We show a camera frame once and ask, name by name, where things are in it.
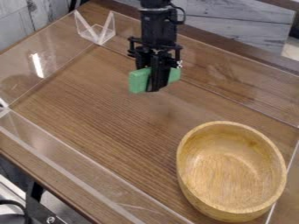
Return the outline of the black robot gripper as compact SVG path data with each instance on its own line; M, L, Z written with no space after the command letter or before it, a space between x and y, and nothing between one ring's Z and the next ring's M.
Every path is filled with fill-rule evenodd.
M149 67L147 92L157 92L168 85L172 63L181 61L177 26L184 24L185 11L179 6L141 6L139 37L128 38L126 54L135 58L137 69Z

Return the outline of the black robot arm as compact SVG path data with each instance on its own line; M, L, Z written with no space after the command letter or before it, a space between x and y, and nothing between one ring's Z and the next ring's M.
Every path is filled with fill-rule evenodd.
M172 0L140 0L141 36L129 37L126 55L135 58L135 71L128 76L130 93L157 92L181 78L181 49L176 43L177 11Z

